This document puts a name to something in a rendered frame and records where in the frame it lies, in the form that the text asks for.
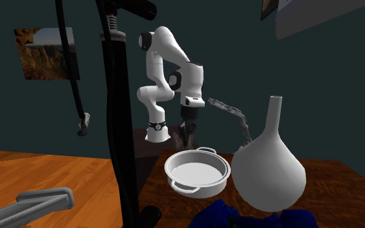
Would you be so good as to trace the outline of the canyon landscape wall picture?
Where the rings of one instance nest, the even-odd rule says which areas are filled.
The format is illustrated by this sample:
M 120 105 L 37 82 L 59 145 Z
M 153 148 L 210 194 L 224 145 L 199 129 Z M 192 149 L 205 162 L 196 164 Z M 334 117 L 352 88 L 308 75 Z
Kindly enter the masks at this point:
M 26 80 L 69 80 L 58 28 L 15 28 Z

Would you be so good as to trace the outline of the grey twisted branch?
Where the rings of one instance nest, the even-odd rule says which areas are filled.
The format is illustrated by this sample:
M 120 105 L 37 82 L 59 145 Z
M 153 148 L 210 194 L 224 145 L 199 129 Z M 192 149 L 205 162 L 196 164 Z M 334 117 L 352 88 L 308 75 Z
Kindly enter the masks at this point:
M 235 108 L 233 106 L 229 106 L 217 99 L 214 98 L 208 98 L 207 100 L 211 105 L 215 106 L 218 109 L 227 111 L 228 113 L 235 115 L 240 119 L 241 122 L 241 133 L 244 136 L 244 141 L 240 145 L 239 149 L 243 148 L 244 146 L 250 144 L 253 140 L 250 136 L 250 133 L 248 131 L 248 125 L 247 125 L 247 119 L 245 115 L 242 113 L 242 111 L 238 108 Z

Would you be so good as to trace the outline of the dark blue crumpled cloth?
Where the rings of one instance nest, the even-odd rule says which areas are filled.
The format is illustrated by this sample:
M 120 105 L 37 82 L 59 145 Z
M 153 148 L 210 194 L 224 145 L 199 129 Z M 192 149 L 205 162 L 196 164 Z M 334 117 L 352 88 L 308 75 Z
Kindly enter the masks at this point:
M 222 199 L 201 210 L 187 228 L 319 228 L 314 215 L 301 209 L 285 209 L 266 218 L 241 216 Z

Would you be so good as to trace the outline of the dark robot stand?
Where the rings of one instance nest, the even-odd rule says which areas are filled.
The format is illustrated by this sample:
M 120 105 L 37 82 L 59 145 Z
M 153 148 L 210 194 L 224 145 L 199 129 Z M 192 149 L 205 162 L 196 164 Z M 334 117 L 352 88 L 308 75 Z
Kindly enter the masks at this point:
M 145 128 L 133 130 L 135 158 L 157 156 L 164 150 L 175 150 L 176 142 L 173 138 L 165 142 L 149 142 L 145 140 Z

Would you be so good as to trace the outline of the grey angular bar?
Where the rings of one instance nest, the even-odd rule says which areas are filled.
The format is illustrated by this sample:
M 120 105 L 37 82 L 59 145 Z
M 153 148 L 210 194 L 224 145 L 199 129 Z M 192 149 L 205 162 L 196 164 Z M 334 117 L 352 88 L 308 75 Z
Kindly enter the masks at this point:
M 20 228 L 52 212 L 72 209 L 72 190 L 67 187 L 21 192 L 16 202 L 0 209 L 0 228 Z

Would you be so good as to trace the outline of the white long-necked vase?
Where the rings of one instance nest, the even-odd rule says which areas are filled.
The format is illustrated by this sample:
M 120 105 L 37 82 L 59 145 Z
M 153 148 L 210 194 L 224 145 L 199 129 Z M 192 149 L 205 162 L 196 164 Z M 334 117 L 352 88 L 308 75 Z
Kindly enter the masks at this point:
M 262 134 L 235 152 L 231 161 L 238 193 L 249 205 L 265 212 L 291 207 L 307 183 L 305 168 L 279 135 L 282 100 L 281 96 L 270 97 Z

